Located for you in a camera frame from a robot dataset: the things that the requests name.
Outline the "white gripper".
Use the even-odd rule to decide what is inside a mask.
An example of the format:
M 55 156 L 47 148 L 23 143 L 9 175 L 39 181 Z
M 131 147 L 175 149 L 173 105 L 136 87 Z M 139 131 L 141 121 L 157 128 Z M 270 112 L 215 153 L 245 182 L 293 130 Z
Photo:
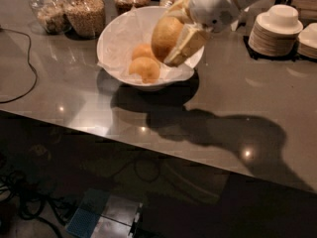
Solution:
M 211 30 L 221 32 L 236 21 L 239 7 L 234 0 L 177 0 L 163 15 L 185 24 L 163 61 L 168 66 L 179 66 L 207 43 Z

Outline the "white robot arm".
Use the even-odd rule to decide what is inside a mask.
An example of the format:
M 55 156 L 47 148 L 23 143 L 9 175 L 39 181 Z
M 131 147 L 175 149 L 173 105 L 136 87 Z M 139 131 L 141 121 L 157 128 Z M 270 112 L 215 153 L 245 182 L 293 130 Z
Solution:
M 184 24 L 176 44 L 163 59 L 179 66 L 199 51 L 212 33 L 218 33 L 236 21 L 241 12 L 261 0 L 181 0 L 166 15 Z

